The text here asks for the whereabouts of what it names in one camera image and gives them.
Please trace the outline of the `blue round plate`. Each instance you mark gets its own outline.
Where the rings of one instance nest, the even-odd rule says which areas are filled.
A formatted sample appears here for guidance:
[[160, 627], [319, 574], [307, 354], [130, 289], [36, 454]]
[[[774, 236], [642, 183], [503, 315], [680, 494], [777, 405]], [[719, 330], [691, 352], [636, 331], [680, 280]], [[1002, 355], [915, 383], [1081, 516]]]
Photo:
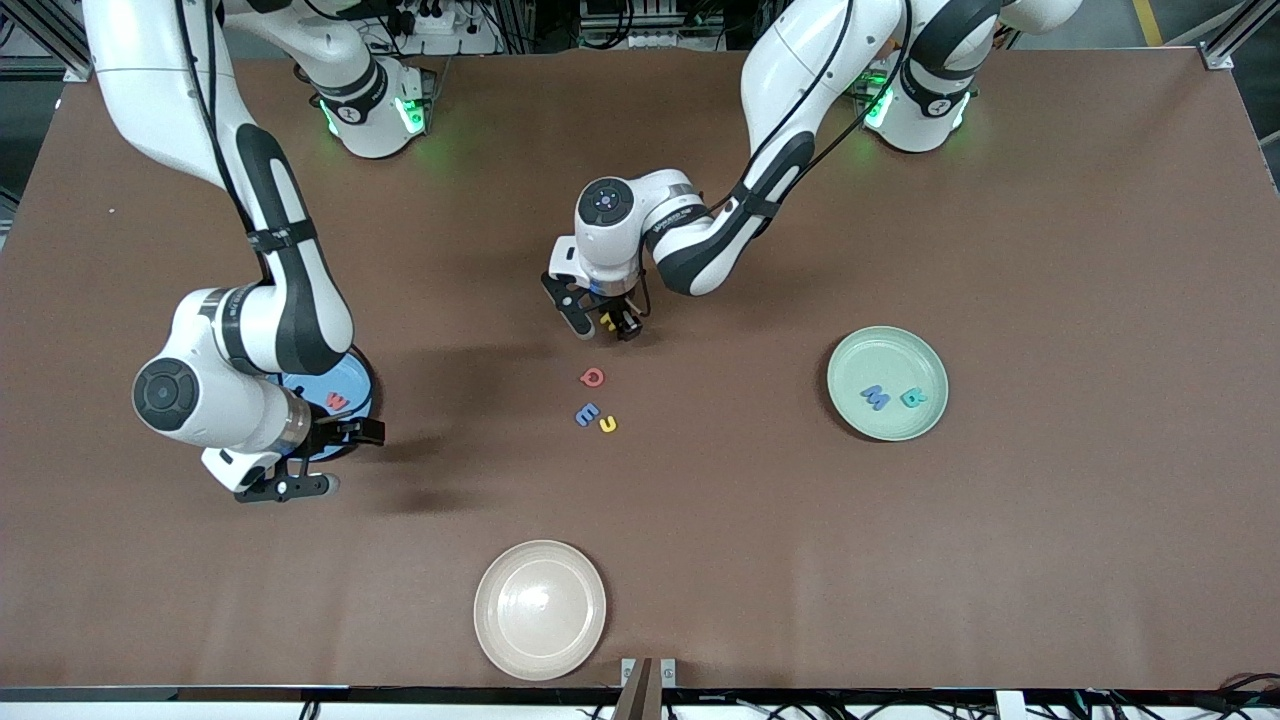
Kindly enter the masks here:
[[[372, 370], [367, 359], [356, 347], [352, 347], [334, 368], [323, 374], [278, 373], [271, 375], [270, 380], [303, 400], [310, 406], [311, 420], [317, 425], [330, 425], [333, 421], [346, 418], [371, 418], [375, 409]], [[349, 400], [349, 406], [342, 413], [330, 414], [324, 407], [324, 398], [329, 391], [344, 395]], [[284, 460], [287, 462], [302, 462], [303, 460], [325, 462], [342, 457], [357, 447], [340, 447], [339, 452], [326, 459], [301, 459], [300, 448], [296, 448], [285, 455]]]

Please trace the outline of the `beige round plate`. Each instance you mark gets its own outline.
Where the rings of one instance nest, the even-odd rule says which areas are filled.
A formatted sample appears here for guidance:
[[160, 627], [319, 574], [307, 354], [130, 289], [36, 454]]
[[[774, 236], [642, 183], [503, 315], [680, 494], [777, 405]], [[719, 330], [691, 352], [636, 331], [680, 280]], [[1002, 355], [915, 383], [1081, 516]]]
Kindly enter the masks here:
[[531, 539], [500, 553], [474, 600], [483, 652], [522, 682], [573, 673], [594, 653], [605, 620], [600, 573], [580, 550], [554, 539]]

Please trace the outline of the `white power strip with plugs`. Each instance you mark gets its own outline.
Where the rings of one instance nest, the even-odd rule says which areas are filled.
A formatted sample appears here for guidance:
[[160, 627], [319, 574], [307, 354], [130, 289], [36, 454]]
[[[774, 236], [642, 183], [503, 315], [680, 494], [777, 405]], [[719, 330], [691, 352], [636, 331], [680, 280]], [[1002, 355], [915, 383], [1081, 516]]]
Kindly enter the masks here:
[[411, 56], [497, 54], [506, 47], [479, 0], [389, 0], [392, 47]]

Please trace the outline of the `green round plate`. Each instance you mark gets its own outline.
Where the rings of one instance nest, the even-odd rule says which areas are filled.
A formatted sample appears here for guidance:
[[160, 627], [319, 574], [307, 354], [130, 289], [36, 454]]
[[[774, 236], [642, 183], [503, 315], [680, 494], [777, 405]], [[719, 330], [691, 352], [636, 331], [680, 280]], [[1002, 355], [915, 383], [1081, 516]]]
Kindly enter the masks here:
[[[874, 411], [860, 396], [882, 386], [892, 400]], [[845, 336], [832, 350], [826, 387], [842, 420], [878, 441], [904, 442], [932, 430], [948, 404], [948, 377], [940, 355], [920, 337], [891, 327], [872, 325]], [[906, 407], [900, 396], [920, 387], [929, 396], [920, 407]]]

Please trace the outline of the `brown table cover sheet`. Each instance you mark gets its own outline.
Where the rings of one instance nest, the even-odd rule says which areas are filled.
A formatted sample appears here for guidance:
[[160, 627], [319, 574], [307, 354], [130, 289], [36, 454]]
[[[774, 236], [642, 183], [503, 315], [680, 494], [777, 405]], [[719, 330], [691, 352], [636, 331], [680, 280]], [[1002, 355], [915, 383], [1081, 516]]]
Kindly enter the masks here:
[[[289, 63], [242, 61], [387, 423], [333, 496], [255, 505], [131, 405], [180, 299], [256, 278], [241, 224], [67, 86], [0, 252], [0, 683], [504, 685], [474, 594], [539, 538], [608, 587], [573, 683], [636, 656], [701, 687], [1280, 673], [1280, 197], [1233, 77], [996, 53], [943, 147], [850, 136], [719, 290], [652, 282], [639, 340], [575, 338], [539, 282], [573, 200], [660, 167], [717, 200], [741, 65], [463, 58], [430, 136], [362, 161]], [[922, 437], [829, 401], [872, 325], [942, 360]]]

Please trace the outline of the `dark brown post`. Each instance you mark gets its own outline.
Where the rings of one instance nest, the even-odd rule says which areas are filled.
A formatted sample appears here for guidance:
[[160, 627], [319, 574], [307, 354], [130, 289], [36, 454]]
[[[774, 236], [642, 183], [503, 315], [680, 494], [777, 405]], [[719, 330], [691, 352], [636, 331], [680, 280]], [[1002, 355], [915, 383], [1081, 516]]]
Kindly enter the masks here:
[[639, 659], [626, 673], [611, 720], [664, 720], [660, 660]]

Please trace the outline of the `aluminium frame profile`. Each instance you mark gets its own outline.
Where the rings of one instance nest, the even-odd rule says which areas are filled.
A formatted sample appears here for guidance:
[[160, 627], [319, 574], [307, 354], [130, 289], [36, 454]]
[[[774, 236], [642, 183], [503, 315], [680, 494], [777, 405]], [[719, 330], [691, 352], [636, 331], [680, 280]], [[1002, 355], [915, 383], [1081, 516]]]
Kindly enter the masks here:
[[1276, 13], [1280, 0], [1242, 0], [1238, 8], [1217, 27], [1217, 33], [1198, 45], [1199, 56], [1207, 70], [1228, 70], [1234, 67], [1233, 54], [1256, 35]]
[[0, 0], [0, 79], [84, 82], [81, 0]]

